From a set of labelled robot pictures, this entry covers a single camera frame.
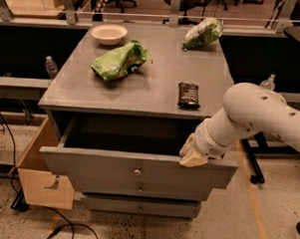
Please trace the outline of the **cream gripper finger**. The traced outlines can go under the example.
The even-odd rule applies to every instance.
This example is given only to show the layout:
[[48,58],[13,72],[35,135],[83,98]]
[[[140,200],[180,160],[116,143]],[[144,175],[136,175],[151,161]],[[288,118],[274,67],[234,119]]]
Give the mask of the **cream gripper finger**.
[[182,146],[182,148],[179,150],[179,155],[181,157],[186,157],[191,154],[191,151],[193,150],[193,144],[194,144],[194,134],[192,133]]
[[207,162],[208,159],[195,149],[190,149],[179,161],[179,163],[185,167],[204,165]]

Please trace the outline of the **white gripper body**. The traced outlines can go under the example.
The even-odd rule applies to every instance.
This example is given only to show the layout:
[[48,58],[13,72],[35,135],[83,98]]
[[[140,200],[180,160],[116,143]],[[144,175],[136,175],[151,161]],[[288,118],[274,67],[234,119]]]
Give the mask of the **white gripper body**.
[[206,158],[220,158],[225,152],[226,147],[218,144],[209,134],[207,123],[210,119],[205,119],[194,131],[194,148]]

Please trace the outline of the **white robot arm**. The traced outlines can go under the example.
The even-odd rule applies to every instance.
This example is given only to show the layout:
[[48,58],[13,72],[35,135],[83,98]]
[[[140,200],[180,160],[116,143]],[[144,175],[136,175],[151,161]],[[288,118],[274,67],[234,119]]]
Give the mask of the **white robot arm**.
[[179,164],[204,165],[223,155],[236,141],[268,132],[300,152],[300,111],[274,91],[240,83],[230,87],[222,108],[205,119],[179,151]]

